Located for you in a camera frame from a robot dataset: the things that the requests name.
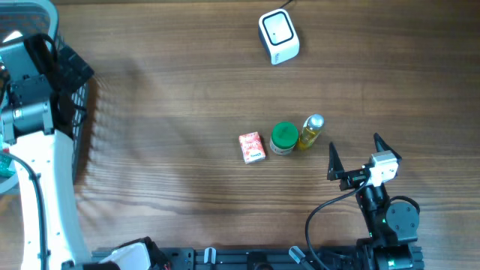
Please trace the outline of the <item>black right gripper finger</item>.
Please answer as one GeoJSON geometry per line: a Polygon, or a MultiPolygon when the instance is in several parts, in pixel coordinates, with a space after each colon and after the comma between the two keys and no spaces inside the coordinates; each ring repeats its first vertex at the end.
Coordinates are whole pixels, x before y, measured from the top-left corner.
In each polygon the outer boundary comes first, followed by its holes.
{"type": "Polygon", "coordinates": [[[392,147],[390,147],[378,133],[373,135],[373,139],[377,152],[390,151],[396,157],[397,162],[402,161],[402,157],[392,147]]]}
{"type": "Polygon", "coordinates": [[[338,156],[338,151],[333,142],[329,143],[329,162],[327,179],[330,181],[342,179],[344,176],[344,167],[338,156]]]}

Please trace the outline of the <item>yellow liquid bottle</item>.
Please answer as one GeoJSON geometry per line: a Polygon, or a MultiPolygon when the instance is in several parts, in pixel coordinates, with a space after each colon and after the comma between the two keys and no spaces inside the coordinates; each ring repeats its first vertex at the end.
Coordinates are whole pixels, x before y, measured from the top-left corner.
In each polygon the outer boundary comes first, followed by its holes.
{"type": "Polygon", "coordinates": [[[317,137],[321,134],[325,120],[320,114],[313,114],[309,116],[301,129],[301,133],[298,138],[298,148],[300,150],[309,149],[317,137]]]}

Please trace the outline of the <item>green lid jar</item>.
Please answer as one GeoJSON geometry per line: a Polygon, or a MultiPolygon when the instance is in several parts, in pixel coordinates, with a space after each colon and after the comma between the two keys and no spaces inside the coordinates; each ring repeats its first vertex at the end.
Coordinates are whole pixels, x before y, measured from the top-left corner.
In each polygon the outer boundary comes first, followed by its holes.
{"type": "Polygon", "coordinates": [[[296,146],[299,132],[296,126],[288,121],[277,123],[270,137],[270,148],[276,155],[289,155],[296,146]]]}

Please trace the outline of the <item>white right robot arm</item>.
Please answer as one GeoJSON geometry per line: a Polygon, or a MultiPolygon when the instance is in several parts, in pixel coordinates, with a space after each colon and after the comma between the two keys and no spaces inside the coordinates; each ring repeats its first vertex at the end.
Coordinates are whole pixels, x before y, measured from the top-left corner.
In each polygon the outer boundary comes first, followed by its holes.
{"type": "Polygon", "coordinates": [[[335,145],[329,144],[327,179],[352,191],[369,232],[357,241],[363,269],[423,269],[418,241],[419,204],[408,196],[389,196],[386,182],[398,176],[402,157],[382,137],[373,135],[376,152],[360,169],[346,171],[335,145]]]}

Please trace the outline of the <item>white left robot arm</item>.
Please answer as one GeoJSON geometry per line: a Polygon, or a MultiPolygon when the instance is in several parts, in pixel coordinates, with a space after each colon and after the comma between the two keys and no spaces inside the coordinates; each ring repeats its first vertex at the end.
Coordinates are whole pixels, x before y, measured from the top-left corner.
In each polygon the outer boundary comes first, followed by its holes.
{"type": "Polygon", "coordinates": [[[89,263],[74,196],[75,131],[87,110],[73,97],[94,75],[69,46],[48,34],[14,31],[1,44],[9,75],[1,133],[16,167],[22,206],[22,269],[89,263]]]}

